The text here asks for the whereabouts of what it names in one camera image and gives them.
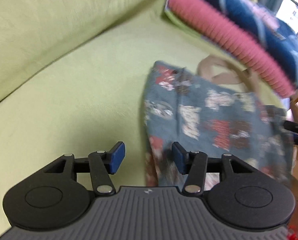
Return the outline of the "cat print denim tote bag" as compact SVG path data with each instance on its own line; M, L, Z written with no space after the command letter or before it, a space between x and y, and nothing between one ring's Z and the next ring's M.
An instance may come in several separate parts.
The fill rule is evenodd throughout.
M230 153L277 181L289 184L292 135L285 110L265 105L252 91L221 87L185 68L153 65L144 91L149 153L147 186L182 187L186 176L171 153L174 142L211 158Z

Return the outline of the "blue patterned folded blanket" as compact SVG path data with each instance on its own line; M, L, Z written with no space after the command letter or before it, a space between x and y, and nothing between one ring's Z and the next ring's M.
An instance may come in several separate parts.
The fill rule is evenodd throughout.
M205 0L250 33L298 89L298 38L292 28L257 0Z

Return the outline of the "light green sofa cover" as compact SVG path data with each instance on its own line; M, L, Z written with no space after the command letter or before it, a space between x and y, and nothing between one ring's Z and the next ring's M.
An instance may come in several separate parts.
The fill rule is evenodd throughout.
M146 186L144 91L157 61L244 66L164 15L166 0L0 0L0 239L286 239L217 218L203 196ZM88 155L126 155L97 196Z

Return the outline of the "pink ribbed folded blanket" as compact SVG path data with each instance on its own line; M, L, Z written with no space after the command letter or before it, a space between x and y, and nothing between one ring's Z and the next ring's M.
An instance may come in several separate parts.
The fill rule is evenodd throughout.
M294 94L296 89L282 67L250 34L236 24L229 33L234 58L256 72L281 98Z

